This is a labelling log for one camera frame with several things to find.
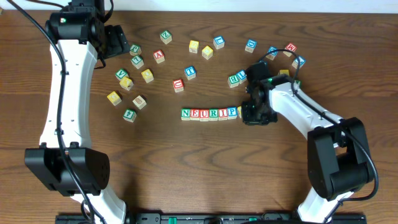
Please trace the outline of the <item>yellow letter S block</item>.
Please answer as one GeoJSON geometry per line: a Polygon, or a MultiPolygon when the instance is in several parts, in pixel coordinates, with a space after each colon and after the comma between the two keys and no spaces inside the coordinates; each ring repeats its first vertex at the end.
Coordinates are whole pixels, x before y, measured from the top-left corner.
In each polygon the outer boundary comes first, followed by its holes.
{"type": "Polygon", "coordinates": [[[242,106],[237,107],[237,111],[239,118],[242,118],[242,106]]]}

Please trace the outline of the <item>blue letter P block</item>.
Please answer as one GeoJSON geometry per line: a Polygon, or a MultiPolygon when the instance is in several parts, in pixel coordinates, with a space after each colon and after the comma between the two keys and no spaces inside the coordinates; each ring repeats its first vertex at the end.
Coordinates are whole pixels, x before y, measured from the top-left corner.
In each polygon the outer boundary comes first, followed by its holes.
{"type": "Polygon", "coordinates": [[[227,108],[228,119],[236,119],[238,117],[238,109],[237,107],[228,107],[227,108]]]}

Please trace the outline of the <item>red letter I block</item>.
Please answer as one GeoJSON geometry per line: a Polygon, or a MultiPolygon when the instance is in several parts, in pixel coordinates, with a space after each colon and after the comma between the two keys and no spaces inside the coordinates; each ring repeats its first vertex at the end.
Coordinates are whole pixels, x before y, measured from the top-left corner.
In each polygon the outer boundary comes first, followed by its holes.
{"type": "Polygon", "coordinates": [[[220,108],[218,110],[218,120],[224,121],[228,119],[228,110],[226,108],[220,108]]]}

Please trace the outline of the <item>green letter R block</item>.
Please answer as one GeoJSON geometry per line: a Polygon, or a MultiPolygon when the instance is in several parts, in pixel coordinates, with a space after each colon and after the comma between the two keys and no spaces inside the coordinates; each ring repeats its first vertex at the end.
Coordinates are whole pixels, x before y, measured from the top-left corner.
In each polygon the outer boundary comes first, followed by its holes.
{"type": "Polygon", "coordinates": [[[218,109],[210,108],[209,109],[209,121],[217,121],[219,120],[218,109]]]}

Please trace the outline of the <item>red letter E block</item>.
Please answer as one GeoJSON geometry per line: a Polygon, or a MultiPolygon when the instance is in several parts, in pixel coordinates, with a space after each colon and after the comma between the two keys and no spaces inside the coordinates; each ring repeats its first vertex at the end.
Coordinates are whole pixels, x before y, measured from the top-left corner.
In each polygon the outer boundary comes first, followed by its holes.
{"type": "Polygon", "coordinates": [[[190,120],[199,121],[200,120],[200,110],[196,108],[190,109],[190,120]]]}

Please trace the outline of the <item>green letter N block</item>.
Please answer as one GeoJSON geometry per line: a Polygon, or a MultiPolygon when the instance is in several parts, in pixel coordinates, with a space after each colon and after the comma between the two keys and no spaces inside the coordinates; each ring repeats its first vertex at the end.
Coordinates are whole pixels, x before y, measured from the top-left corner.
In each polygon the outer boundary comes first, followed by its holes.
{"type": "Polygon", "coordinates": [[[183,121],[190,121],[190,108],[182,108],[181,109],[181,120],[183,121]]]}

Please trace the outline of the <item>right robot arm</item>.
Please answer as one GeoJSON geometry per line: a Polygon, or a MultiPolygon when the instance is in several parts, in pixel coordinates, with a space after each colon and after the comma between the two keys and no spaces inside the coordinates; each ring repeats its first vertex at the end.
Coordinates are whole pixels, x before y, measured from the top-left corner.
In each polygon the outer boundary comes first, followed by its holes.
{"type": "Polygon", "coordinates": [[[242,103],[246,125],[268,125],[278,115],[307,140],[307,170],[312,188],[299,205],[298,219],[330,223],[337,208],[378,175],[363,123],[329,112],[308,97],[288,75],[271,75],[266,62],[245,70],[250,99],[242,103]]]}

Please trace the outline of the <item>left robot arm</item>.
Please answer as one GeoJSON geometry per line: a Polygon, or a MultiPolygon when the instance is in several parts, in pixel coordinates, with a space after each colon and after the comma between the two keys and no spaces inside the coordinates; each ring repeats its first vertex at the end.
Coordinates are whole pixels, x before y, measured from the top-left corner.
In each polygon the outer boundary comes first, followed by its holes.
{"type": "Polygon", "coordinates": [[[111,15],[103,0],[75,0],[41,27],[52,57],[49,109],[39,146],[24,157],[46,188],[79,202],[88,223],[134,221],[109,184],[108,156],[91,147],[88,121],[97,62],[129,50],[122,28],[108,24],[111,15]]]}

